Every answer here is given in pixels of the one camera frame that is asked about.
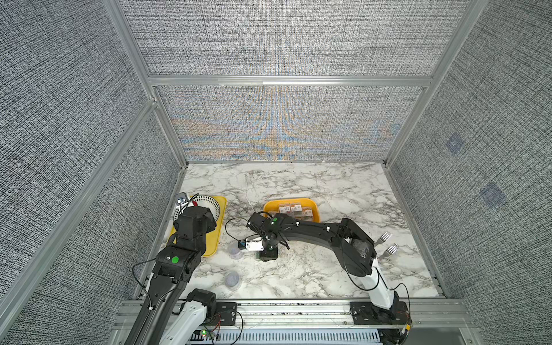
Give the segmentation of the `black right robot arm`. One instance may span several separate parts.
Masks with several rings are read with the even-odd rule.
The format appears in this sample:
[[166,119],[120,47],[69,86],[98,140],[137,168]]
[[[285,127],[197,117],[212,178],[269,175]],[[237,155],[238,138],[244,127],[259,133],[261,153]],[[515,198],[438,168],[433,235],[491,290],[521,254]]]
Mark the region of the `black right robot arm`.
[[331,250],[353,284],[369,294],[370,305],[365,313],[376,324],[408,323],[408,305],[400,302],[395,289],[388,286],[375,251],[375,242],[354,221],[343,218],[337,223],[303,221],[287,214],[270,216],[264,212],[251,215],[247,228],[262,243],[260,259],[277,259],[280,245],[305,242]]

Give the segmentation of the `clear round paper clip jar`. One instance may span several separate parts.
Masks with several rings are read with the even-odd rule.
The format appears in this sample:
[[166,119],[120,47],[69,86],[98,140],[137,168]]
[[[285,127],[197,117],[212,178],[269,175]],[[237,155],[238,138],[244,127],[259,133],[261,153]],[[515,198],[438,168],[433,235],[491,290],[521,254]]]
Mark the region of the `clear round paper clip jar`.
[[227,246],[227,253],[233,260],[241,260],[244,257],[244,252],[236,243],[231,243]]

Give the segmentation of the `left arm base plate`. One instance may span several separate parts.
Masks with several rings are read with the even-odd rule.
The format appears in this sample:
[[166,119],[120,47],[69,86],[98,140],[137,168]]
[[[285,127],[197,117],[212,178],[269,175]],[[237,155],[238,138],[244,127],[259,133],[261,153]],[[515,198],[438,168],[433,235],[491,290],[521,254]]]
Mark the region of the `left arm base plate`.
[[212,326],[234,326],[237,319],[236,302],[217,302],[215,313],[210,321]]

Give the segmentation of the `yellow plastic storage box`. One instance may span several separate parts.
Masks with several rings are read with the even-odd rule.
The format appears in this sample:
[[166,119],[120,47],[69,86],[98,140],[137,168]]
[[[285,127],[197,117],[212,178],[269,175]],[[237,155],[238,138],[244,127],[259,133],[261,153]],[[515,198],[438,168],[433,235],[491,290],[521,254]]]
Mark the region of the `yellow plastic storage box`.
[[[278,206],[280,204],[301,204],[303,209],[304,208],[311,208],[313,210],[313,215],[314,215],[314,222],[319,222],[320,221],[320,215],[319,215],[319,210],[318,210],[318,207],[316,205],[316,203],[311,200],[310,198],[287,198],[287,199],[278,199],[278,200],[272,200],[272,201],[268,201],[265,205],[264,205],[264,208],[263,208],[263,211],[264,212],[267,212],[269,213],[270,215],[276,215],[276,214],[280,214],[279,212],[279,208]],[[287,214],[295,219],[299,219],[299,220],[302,220],[301,216],[302,215],[299,215],[299,214],[293,214],[292,212],[290,214]]]

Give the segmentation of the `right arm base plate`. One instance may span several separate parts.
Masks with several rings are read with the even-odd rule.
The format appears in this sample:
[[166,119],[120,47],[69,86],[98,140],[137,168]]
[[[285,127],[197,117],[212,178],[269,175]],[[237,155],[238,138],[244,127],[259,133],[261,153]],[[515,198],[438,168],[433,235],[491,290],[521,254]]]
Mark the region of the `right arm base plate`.
[[370,302],[351,302],[349,314],[355,325],[401,325],[409,323],[410,313],[405,302],[397,302],[390,310]]

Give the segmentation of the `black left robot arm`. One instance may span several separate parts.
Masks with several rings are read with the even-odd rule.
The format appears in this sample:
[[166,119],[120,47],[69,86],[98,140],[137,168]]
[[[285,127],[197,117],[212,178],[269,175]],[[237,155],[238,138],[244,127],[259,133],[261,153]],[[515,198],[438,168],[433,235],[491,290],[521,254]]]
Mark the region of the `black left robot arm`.
[[206,252],[206,235],[216,229],[211,210],[193,206],[181,211],[165,249],[155,257],[147,298],[126,344],[159,344],[173,309]]

